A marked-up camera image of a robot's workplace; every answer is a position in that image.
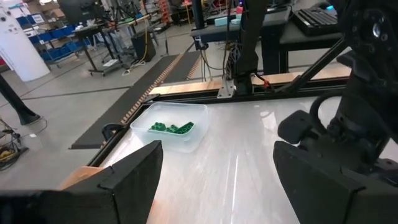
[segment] white table surface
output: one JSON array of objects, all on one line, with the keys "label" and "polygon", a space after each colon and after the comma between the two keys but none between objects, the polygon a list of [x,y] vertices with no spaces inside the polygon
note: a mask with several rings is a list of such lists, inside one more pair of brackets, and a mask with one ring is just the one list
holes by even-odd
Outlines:
[{"label": "white table surface", "polygon": [[[313,98],[208,105],[210,126],[196,151],[164,152],[148,223],[268,223],[299,221],[279,181],[272,152],[279,123]],[[320,118],[335,115],[339,99],[322,104]],[[142,147],[129,131],[102,167]],[[381,157],[398,159],[390,142]]]}]

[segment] clear plastic container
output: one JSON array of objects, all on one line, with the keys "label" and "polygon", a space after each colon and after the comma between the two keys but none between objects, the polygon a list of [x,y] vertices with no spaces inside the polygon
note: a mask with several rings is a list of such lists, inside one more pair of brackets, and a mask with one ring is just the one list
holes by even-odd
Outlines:
[{"label": "clear plastic container", "polygon": [[[156,122],[164,123],[166,127],[172,124],[181,127],[188,122],[193,122],[194,125],[185,134],[149,130]],[[161,140],[164,150],[193,152],[205,135],[208,125],[206,105],[154,103],[130,124],[130,128],[143,144]]]}]

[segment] black mat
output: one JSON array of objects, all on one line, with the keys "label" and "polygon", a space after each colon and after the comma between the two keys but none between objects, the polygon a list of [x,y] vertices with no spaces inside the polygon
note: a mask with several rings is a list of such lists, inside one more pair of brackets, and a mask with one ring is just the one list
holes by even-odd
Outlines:
[{"label": "black mat", "polygon": [[164,83],[182,82],[187,80],[188,74],[193,69],[195,62],[200,57],[200,52],[187,52],[180,59],[177,66],[167,75]]},{"label": "black mat", "polygon": [[[182,82],[187,79],[199,52],[185,53],[170,73],[165,82]],[[139,101],[139,98],[154,84],[162,72],[178,55],[163,57],[142,78],[140,78],[123,95],[89,127],[89,129],[72,144],[70,149],[99,149],[104,141],[102,128],[108,123],[120,123],[126,113]]]}]

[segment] white cylinder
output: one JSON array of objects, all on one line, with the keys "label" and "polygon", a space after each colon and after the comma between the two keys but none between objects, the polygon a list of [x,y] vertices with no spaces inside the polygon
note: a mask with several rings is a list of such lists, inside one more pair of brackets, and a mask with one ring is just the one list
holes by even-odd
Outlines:
[{"label": "white cylinder", "polygon": [[3,0],[0,0],[0,56],[24,82],[50,72]]}]

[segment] gray concrete floor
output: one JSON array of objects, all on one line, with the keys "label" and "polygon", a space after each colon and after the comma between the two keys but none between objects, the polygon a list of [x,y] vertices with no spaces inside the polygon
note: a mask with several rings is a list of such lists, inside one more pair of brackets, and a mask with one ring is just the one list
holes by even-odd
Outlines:
[{"label": "gray concrete floor", "polygon": [[[165,53],[165,36],[169,44],[169,54],[186,51],[193,39],[189,37],[188,25],[173,26],[158,35],[157,54],[145,66],[135,68],[130,75],[122,76],[119,69],[106,77],[97,74],[90,76],[90,64],[82,55],[63,62],[61,69],[54,67],[52,72],[32,82],[22,82],[14,72],[1,75],[12,86],[24,103],[47,120],[47,129],[32,138],[23,138],[30,150],[10,169],[0,172],[0,189],[56,189],[61,181],[74,169],[87,164],[98,152],[97,149],[68,150],[78,139],[126,90],[155,65]],[[209,64],[221,68],[223,57],[221,44],[210,44],[207,50]],[[257,53],[261,55],[260,46]],[[305,70],[326,50],[292,52],[289,54],[292,71]],[[91,52],[94,61],[100,64],[105,49]],[[212,70],[213,75],[221,74]],[[194,76],[200,81],[201,71],[197,68]],[[41,120],[30,126],[21,126],[15,111],[0,95],[0,115],[10,126],[17,128],[21,135],[36,133],[45,126]]]}]

